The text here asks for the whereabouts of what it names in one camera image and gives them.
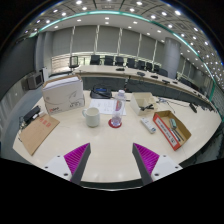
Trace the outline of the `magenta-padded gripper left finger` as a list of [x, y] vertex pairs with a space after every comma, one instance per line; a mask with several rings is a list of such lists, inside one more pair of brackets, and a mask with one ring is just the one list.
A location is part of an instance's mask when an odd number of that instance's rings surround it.
[[55, 156], [43, 166], [43, 169], [79, 185], [90, 153], [90, 144], [86, 143], [65, 155]]

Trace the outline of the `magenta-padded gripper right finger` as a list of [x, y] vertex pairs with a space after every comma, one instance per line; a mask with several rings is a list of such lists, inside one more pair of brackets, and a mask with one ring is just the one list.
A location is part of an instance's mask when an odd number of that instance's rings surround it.
[[133, 144], [132, 153], [135, 157], [144, 185], [182, 169], [182, 167], [175, 163], [168, 155], [158, 155], [137, 143]]

